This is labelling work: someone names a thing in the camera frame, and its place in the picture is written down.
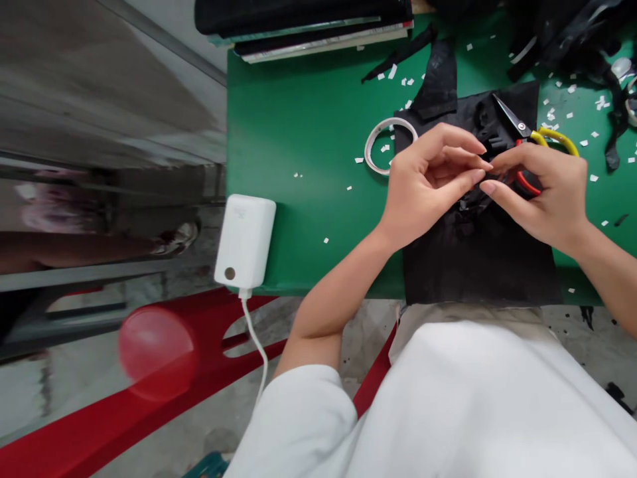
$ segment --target stack of books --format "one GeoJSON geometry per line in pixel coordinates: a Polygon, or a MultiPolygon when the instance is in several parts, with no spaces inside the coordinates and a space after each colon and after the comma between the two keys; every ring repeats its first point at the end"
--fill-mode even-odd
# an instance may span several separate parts
{"type": "Polygon", "coordinates": [[[200,33],[248,63],[395,40],[413,28],[411,0],[196,0],[194,12],[200,33]]]}

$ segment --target leg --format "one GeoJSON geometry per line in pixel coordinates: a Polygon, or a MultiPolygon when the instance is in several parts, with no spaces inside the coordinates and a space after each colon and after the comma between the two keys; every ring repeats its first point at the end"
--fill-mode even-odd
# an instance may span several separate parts
{"type": "Polygon", "coordinates": [[[91,266],[146,256],[152,239],[40,232],[0,232],[0,274],[91,266]]]}

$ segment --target green tabletop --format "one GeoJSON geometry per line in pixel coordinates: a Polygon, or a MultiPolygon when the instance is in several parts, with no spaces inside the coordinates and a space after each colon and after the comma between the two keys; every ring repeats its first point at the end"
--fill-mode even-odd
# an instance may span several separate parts
{"type": "MultiPolygon", "coordinates": [[[[435,21],[444,38],[457,38],[458,97],[510,84],[508,45],[512,28],[502,13],[448,26],[435,15],[418,15],[414,34],[435,21]]],[[[265,282],[257,294],[305,294],[371,231],[383,212],[386,177],[354,159],[372,128],[413,99],[422,83],[431,47],[427,46],[398,65],[393,80],[360,79],[400,44],[368,45],[363,51],[347,48],[289,60],[250,65],[228,57],[228,194],[240,193],[277,203],[265,282]],[[414,79],[402,86],[402,78],[414,79]]],[[[632,56],[626,41],[617,55],[632,56]]],[[[619,246],[635,255],[637,242],[637,133],[629,129],[618,142],[619,169],[606,172],[604,147],[610,135],[610,108],[597,111],[601,94],[581,76],[577,79],[535,67],[521,81],[541,81],[538,120],[559,124],[589,162],[589,173],[599,176],[587,188],[589,219],[619,246]],[[562,81],[562,87],[556,86],[562,81]],[[568,86],[577,84],[574,93],[568,86]],[[544,106],[543,100],[550,103],[544,106]],[[554,121],[547,112],[555,108],[554,121]],[[567,119],[567,113],[573,118],[567,119]],[[596,131],[597,138],[591,136],[596,131]],[[587,139],[589,145],[579,142],[587,139]],[[613,223],[630,216],[621,227],[613,223]],[[609,221],[602,227],[602,221],[609,221]]],[[[372,150],[380,167],[393,157],[393,142],[379,138],[372,150]],[[389,144],[389,152],[381,146],[389,144]]],[[[554,251],[565,303],[599,304],[599,297],[577,264],[554,251]]],[[[374,282],[368,297],[403,298],[401,252],[395,254],[374,282]]]]}

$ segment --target white tape roll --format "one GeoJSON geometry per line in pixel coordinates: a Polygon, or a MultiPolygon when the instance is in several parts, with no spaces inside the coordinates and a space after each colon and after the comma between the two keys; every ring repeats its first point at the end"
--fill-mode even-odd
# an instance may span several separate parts
{"type": "Polygon", "coordinates": [[[389,169],[380,169],[374,164],[374,162],[372,161],[372,146],[374,145],[374,142],[380,132],[391,125],[406,127],[413,136],[412,143],[416,141],[416,139],[418,139],[418,133],[416,133],[414,127],[407,120],[402,118],[388,118],[384,121],[381,121],[375,126],[375,128],[370,133],[369,138],[367,138],[367,143],[365,143],[365,162],[367,163],[367,166],[372,168],[372,170],[374,170],[378,174],[382,174],[383,176],[389,176],[389,169]]]}

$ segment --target white sleeve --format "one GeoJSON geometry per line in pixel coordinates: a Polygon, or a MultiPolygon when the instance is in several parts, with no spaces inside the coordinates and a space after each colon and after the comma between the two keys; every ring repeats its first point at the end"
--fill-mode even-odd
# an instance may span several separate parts
{"type": "Polygon", "coordinates": [[[306,477],[328,461],[357,419],[336,370],[293,368],[263,391],[225,476],[306,477]]]}

